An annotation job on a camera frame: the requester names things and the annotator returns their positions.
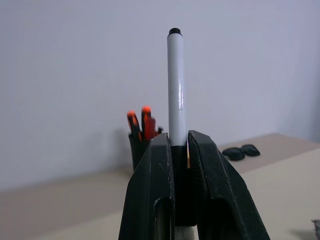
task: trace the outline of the black sunglasses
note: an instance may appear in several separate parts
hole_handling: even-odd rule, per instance
[[[245,155],[256,157],[260,155],[258,149],[252,144],[243,145],[239,147],[230,147],[222,151],[222,154],[227,156],[230,161],[239,161],[245,158]]]

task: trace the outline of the clamp jaw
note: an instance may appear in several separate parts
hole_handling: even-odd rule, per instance
[[[189,168],[175,162],[166,133],[151,140],[129,181],[118,239],[174,240],[175,226],[197,225],[200,240],[269,240],[244,180],[216,144],[194,130],[187,139]]]

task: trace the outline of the black marker tip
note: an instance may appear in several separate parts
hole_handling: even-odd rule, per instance
[[[170,34],[180,34],[182,36],[180,29],[176,27],[170,29],[169,35]]]

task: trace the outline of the white wall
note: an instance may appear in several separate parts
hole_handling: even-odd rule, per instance
[[[218,143],[320,141],[317,0],[0,2],[0,190],[130,162],[127,110],[168,130],[167,35],[188,123]]]

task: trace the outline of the marker barrel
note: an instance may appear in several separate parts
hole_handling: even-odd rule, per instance
[[[173,28],[167,37],[169,138],[171,146],[186,146],[184,39]]]

